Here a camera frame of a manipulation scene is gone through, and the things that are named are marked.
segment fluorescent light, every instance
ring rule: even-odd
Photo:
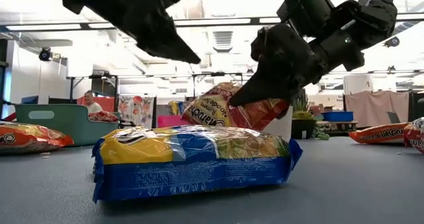
[[[250,19],[196,19],[174,21],[176,26],[208,26],[208,25],[236,25],[249,24]]]
[[[424,14],[423,13],[416,13],[416,14],[407,14],[407,15],[397,15],[396,19],[401,19],[401,20],[415,20],[415,19],[424,19]]]
[[[11,25],[6,26],[7,29],[14,30],[68,30],[81,29],[80,25]]]
[[[90,28],[115,28],[111,23],[91,23],[88,26]]]
[[[280,23],[281,22],[281,19],[280,18],[278,18],[278,17],[275,17],[275,18],[261,18],[261,19],[259,19],[259,23]]]

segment blue bin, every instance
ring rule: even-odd
[[[353,121],[353,112],[351,111],[333,111],[333,112],[324,112],[324,121]]]

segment plastic packaging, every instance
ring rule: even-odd
[[[287,181],[296,141],[228,127],[116,130],[93,148],[93,200],[117,201]]]
[[[403,130],[403,143],[407,148],[415,148],[419,152],[424,154],[424,146],[423,146],[423,138],[424,138],[424,130],[423,130],[424,118],[419,118],[411,122],[408,126]]]
[[[47,152],[73,144],[70,136],[40,125],[0,121],[0,154]]]
[[[103,122],[118,122],[118,116],[107,112],[107,111],[98,111],[88,114],[88,119],[90,121],[103,121]]]
[[[267,99],[244,106],[231,107],[230,98],[241,88],[230,82],[216,85],[192,101],[182,119],[199,125],[240,127],[262,131],[274,118],[289,107],[281,99]]]
[[[403,129],[409,123],[380,125],[349,132],[349,137],[360,144],[403,143]]]

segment yellow and blue package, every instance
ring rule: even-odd
[[[283,184],[302,152],[295,140],[236,127],[116,130],[93,148],[93,200]]]

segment poster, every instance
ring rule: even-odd
[[[125,121],[137,126],[152,128],[155,97],[120,96],[118,111]]]

